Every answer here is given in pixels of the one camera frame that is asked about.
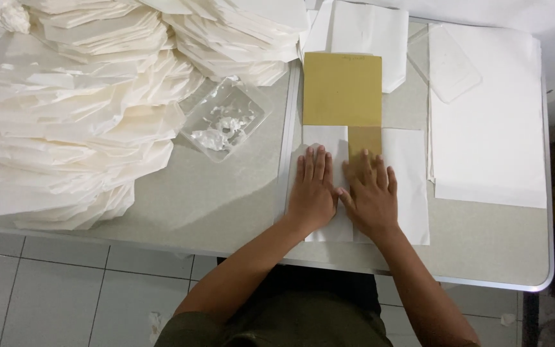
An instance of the person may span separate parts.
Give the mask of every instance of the person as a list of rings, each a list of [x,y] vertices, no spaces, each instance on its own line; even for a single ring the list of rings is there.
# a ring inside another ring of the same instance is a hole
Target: person
[[[314,156],[309,147],[298,158],[284,216],[192,288],[155,346],[392,346],[373,275],[277,265],[329,223],[338,199],[387,261],[421,345],[478,346],[468,321],[400,230],[395,172],[381,156],[370,161],[367,150],[361,163],[362,170],[343,163],[350,194],[333,187],[331,154],[319,146]]]

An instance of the right hand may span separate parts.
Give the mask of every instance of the right hand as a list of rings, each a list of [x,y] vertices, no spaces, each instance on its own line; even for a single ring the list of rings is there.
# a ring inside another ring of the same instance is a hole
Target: right hand
[[[385,169],[381,156],[376,156],[374,161],[377,171],[374,179],[367,153],[366,149],[361,152],[363,181],[357,177],[356,170],[347,161],[342,165],[354,199],[344,188],[337,188],[336,193],[344,203],[346,214],[352,223],[376,242],[388,233],[400,230],[397,223],[397,180],[392,167]]]

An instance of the olive green shirt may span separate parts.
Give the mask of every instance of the olive green shirt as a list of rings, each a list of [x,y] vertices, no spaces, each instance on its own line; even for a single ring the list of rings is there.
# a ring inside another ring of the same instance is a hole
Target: olive green shirt
[[[392,347],[381,318],[328,293],[286,293],[226,326],[201,312],[174,316],[155,347]]]

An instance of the white wall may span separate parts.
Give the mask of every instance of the white wall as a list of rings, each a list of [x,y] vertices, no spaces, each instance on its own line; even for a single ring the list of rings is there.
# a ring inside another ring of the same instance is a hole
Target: white wall
[[[555,0],[352,0],[448,22],[513,28],[541,40],[550,125],[555,125]]]

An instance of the hand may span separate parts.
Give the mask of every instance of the hand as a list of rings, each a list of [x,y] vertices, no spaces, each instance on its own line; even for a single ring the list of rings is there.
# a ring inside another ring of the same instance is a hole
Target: hand
[[[295,223],[307,236],[327,225],[335,216],[336,207],[331,154],[325,152],[324,146],[319,146],[314,163],[314,149],[308,147],[305,156],[297,160],[297,178],[284,218]]]
[[[353,224],[376,242],[378,236],[382,238],[388,232],[400,229],[397,223],[397,180],[393,168],[385,169],[381,156],[376,156],[374,162],[377,171],[374,179],[367,153],[366,149],[361,152],[363,181],[348,162],[344,161],[342,166],[354,199],[343,188],[338,188],[337,194]]]

